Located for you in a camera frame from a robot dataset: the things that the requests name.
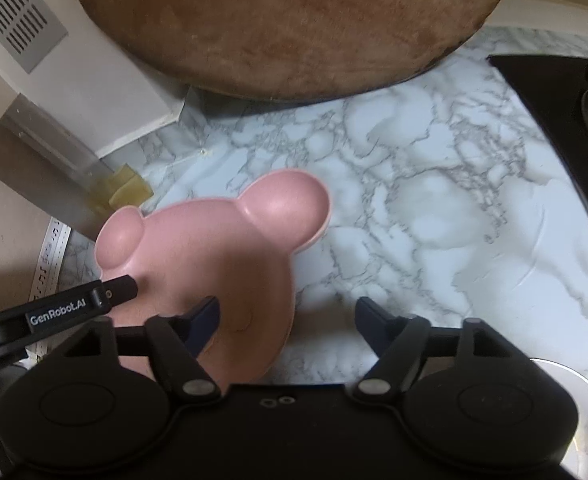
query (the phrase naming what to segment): gas stove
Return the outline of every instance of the gas stove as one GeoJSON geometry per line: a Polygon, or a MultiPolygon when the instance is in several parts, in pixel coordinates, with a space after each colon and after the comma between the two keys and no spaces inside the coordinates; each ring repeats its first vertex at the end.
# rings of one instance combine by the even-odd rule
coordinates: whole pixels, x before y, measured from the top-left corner
{"type": "Polygon", "coordinates": [[[588,59],[490,56],[544,131],[588,212],[588,59]]]}

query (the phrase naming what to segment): gray vent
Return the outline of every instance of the gray vent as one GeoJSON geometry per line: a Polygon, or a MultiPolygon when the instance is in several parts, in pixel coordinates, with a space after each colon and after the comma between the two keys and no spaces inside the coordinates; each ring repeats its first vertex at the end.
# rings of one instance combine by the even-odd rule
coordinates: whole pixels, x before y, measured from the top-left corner
{"type": "Polygon", "coordinates": [[[67,34],[43,0],[0,0],[0,42],[27,73],[67,34]]]}

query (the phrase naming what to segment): brown wooden board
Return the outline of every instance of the brown wooden board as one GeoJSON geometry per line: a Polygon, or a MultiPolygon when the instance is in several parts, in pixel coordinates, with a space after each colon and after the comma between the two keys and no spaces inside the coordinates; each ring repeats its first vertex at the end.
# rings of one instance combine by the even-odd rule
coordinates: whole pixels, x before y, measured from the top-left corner
{"type": "Polygon", "coordinates": [[[499,0],[80,0],[125,49],[200,88],[315,100],[422,72],[499,0]]]}

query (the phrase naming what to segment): marble countertop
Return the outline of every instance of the marble countertop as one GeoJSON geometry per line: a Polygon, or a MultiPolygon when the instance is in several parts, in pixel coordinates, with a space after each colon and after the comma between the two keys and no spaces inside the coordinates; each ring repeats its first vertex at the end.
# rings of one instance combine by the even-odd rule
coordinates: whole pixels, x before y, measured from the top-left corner
{"type": "MultiPolygon", "coordinates": [[[[354,381],[375,356],[352,321],[369,296],[434,325],[481,317],[532,357],[588,377],[588,216],[494,53],[588,55],[588,39],[485,27],[411,81],[322,104],[250,104],[191,91],[181,122],[107,157],[154,188],[146,211],[237,196],[305,168],[330,190],[324,238],[294,258],[296,317],[267,380],[354,381]]],[[[96,277],[72,234],[60,286],[96,277]]]]}

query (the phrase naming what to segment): pink bear-shaped plate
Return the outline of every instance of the pink bear-shaped plate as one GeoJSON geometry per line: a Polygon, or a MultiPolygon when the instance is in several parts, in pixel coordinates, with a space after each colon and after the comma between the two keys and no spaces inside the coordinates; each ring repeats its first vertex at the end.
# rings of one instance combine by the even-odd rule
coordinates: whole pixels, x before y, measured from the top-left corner
{"type": "MultiPolygon", "coordinates": [[[[145,218],[119,209],[98,236],[96,262],[102,280],[129,274],[139,290],[112,310],[114,325],[184,314],[216,296],[220,326],[199,363],[223,390],[257,380],[292,328],[290,256],[318,240],[329,218],[327,189],[301,170],[266,174],[238,199],[187,200],[145,218]]],[[[152,377],[147,358],[121,363],[152,377]]]]}

